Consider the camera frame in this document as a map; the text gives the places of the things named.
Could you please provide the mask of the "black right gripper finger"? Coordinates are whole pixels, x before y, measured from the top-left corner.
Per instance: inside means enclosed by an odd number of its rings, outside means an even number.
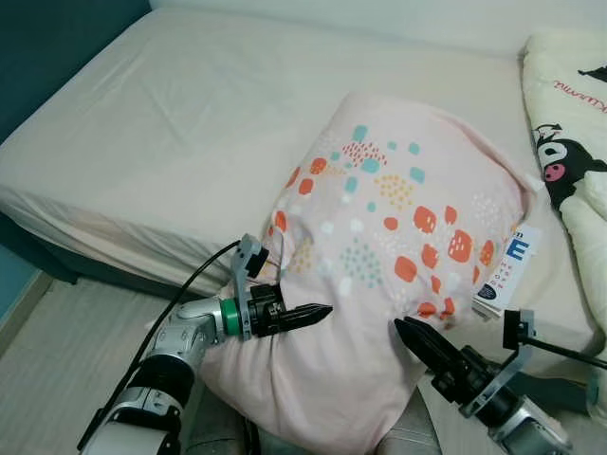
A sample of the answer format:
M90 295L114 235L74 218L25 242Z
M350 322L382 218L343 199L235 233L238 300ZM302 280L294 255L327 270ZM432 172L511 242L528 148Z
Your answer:
M465 358L428 322L407 319L407 348L426 367L464 367Z
M395 319L395 330L409 351L434 373L448 371L448 342L428 322L419 319Z

